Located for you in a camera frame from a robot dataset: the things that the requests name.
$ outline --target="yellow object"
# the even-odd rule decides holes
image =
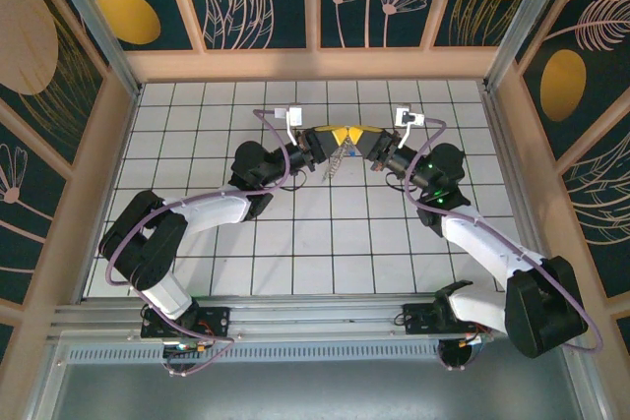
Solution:
[[[52,81],[58,55],[55,20],[43,0],[0,0],[0,84],[40,93]]]
[[[350,140],[356,145],[361,138],[361,135],[363,135],[363,132],[381,133],[382,131],[382,128],[376,127],[350,127],[347,132],[350,135]]]
[[[146,0],[96,0],[96,3],[117,38],[133,44],[158,39],[158,14]]]
[[[347,127],[340,127],[339,125],[328,125],[326,127],[317,127],[316,132],[332,132],[335,137],[337,145],[341,146],[347,137]]]
[[[568,49],[557,51],[547,61],[540,81],[540,104],[554,122],[569,117],[582,99],[587,68],[580,55]]]

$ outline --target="white tile floor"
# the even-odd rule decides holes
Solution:
[[[498,228],[518,237],[472,81],[148,84],[107,225],[143,189],[176,197],[221,186],[242,142],[278,147],[252,110],[294,102],[303,105],[304,128],[360,123],[391,129],[401,102],[446,120],[441,142],[467,154],[464,195]],[[408,145],[419,148],[432,132],[416,129]],[[425,228],[414,207],[369,162],[347,157],[327,182],[324,167],[307,171],[299,191],[276,193],[257,221],[184,240],[174,264],[182,284],[196,296],[432,292],[462,278],[494,287],[481,265]],[[95,259],[85,295],[128,295],[105,283],[105,264]]]

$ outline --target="small spring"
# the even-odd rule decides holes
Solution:
[[[327,179],[332,179],[335,176],[337,170],[342,166],[342,161],[344,157],[352,154],[354,151],[354,144],[351,139],[347,137],[344,142],[331,154],[331,157],[328,159],[328,166],[326,166],[326,170],[324,171],[324,176],[322,178],[322,182],[325,182]]]

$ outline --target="gray floor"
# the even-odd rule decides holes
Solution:
[[[558,350],[507,340],[464,372],[436,361],[217,364],[191,378],[160,366],[69,366],[58,420],[582,418]]]

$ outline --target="tile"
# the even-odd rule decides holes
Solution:
[[[370,218],[405,217],[403,195],[389,187],[368,187],[367,203],[369,205]]]
[[[387,81],[358,81],[358,100],[361,103],[390,103]]]
[[[295,193],[295,219],[330,218],[331,193],[328,187],[305,187]]]
[[[334,187],[331,199],[333,218],[367,218],[364,187]]]
[[[254,110],[261,109],[260,105],[234,105],[232,111],[232,130],[262,130],[263,122],[254,115]],[[274,126],[284,127],[284,120],[275,120],[271,118]]]
[[[388,81],[387,84],[392,103],[420,102],[417,81]]]
[[[512,206],[505,186],[474,186],[479,213],[483,216],[509,216]]]
[[[297,103],[326,103],[326,83],[304,81],[297,83]]]
[[[328,81],[328,103],[358,103],[356,81]]]
[[[446,122],[449,128],[457,128],[457,120],[451,103],[422,103],[422,110],[426,118],[434,118]],[[440,125],[427,123],[426,128],[440,128]]]
[[[291,280],[291,257],[255,258],[252,295],[290,294]]]
[[[292,255],[293,222],[291,220],[258,221],[254,254],[256,256]]]
[[[459,127],[487,127],[483,105],[480,103],[454,103]]]
[[[332,254],[331,220],[296,220],[294,225],[295,255]]]
[[[285,183],[286,186],[292,186],[292,178]],[[258,220],[292,220],[293,219],[293,198],[297,197],[297,193],[301,193],[303,189],[296,192],[285,191],[280,189],[276,191],[269,202],[265,211],[261,213]]]
[[[435,130],[431,130],[429,135],[433,135]],[[450,143],[451,145],[455,145],[459,150],[463,150],[464,146],[462,145],[462,138],[460,137],[460,130],[456,128],[447,128],[444,130],[444,133],[437,137],[435,142],[431,144],[431,149],[435,149],[441,143]]]
[[[490,216],[486,219],[486,221],[494,228],[499,230],[501,233],[503,233],[505,236],[516,241],[517,243],[521,242],[521,237],[519,236],[519,230],[516,226],[516,221],[514,217]]]
[[[471,255],[451,255],[455,280],[470,280],[476,289],[495,290],[494,278]]]
[[[179,258],[188,256],[214,256],[218,230],[219,229],[215,227],[184,236],[177,248],[177,256]]]
[[[200,105],[171,107],[166,130],[197,130],[200,113]]]
[[[170,105],[175,84],[145,84],[141,105]]]
[[[203,106],[199,117],[199,130],[229,130],[231,118],[231,105]]]
[[[228,132],[199,132],[195,141],[195,157],[225,157]]]
[[[132,133],[125,157],[158,157],[162,137],[162,132]]]
[[[372,258],[369,256],[335,256],[336,294],[373,294]]]
[[[193,159],[188,187],[212,188],[223,185],[225,159]]]
[[[219,227],[217,236],[217,256],[250,256],[254,254],[253,221],[227,223]]]
[[[173,105],[201,105],[204,98],[204,83],[179,83],[175,85]]]
[[[168,107],[139,107],[134,132],[163,131],[166,127]]]
[[[363,158],[360,156],[345,157],[342,160],[342,165],[331,179],[331,184],[334,187],[365,185],[365,169],[363,167]]]
[[[293,260],[293,293],[332,294],[332,258],[329,256],[295,257]]]
[[[265,103],[295,103],[295,82],[268,82]]]
[[[206,83],[204,105],[232,105],[234,83]]]
[[[253,258],[215,258],[211,295],[249,295]]]
[[[389,103],[361,103],[359,105],[361,125],[386,128],[394,126],[392,109]]]
[[[496,154],[487,128],[462,128],[460,132],[466,154]]]
[[[262,105],[265,103],[265,83],[236,83],[234,103]]]
[[[398,255],[410,252],[410,240],[404,218],[370,219],[372,253]]]
[[[455,282],[449,255],[412,255],[415,290],[436,292]]]
[[[263,137],[262,131],[254,130],[237,130],[229,133],[229,146],[227,147],[227,156],[234,157],[236,149],[245,142],[260,143]]]
[[[368,220],[333,220],[333,253],[335,255],[369,255]]]
[[[157,165],[157,159],[125,159],[118,187],[123,189],[152,188]]]
[[[105,269],[109,264],[108,260],[98,258],[94,263],[94,274],[90,283],[89,297],[125,297],[129,287],[119,285],[109,285],[105,280]],[[120,272],[114,269],[111,272],[113,280],[125,280]]]
[[[502,184],[503,175],[496,156],[467,156],[473,184]]]
[[[358,125],[358,104],[330,103],[328,105],[328,123],[340,127]]]
[[[475,81],[449,81],[451,98],[454,102],[479,102],[479,86]]]
[[[424,226],[419,218],[408,218],[407,226],[409,229],[412,253],[448,253],[446,240],[440,238],[433,230]]]
[[[420,98],[424,102],[451,102],[448,83],[446,81],[418,81]]]
[[[157,163],[154,187],[186,187],[190,159],[161,159]]]
[[[374,283],[377,294],[414,293],[411,256],[375,256]]]
[[[301,129],[328,125],[328,109],[325,103],[313,103],[302,107]]]
[[[286,145],[290,142],[290,139],[288,137],[288,134],[286,133],[286,130],[278,130],[278,133],[283,139],[283,145]],[[280,147],[280,144],[278,143],[278,139],[276,138],[276,136],[267,129],[263,132],[263,140],[261,144],[263,145],[263,147],[265,147],[267,151],[274,151]]]
[[[214,258],[177,258],[173,275],[193,297],[208,297],[214,263]]]
[[[122,213],[122,211],[127,208],[129,203],[132,201],[134,197],[136,197],[136,195],[139,192],[140,190],[138,189],[134,189],[134,190],[117,189],[114,192],[113,198],[111,200],[112,205],[111,205],[109,214],[107,216],[107,219],[115,220],[116,218],[118,218],[120,216],[120,213]]]
[[[192,157],[197,132],[166,132],[159,157]]]

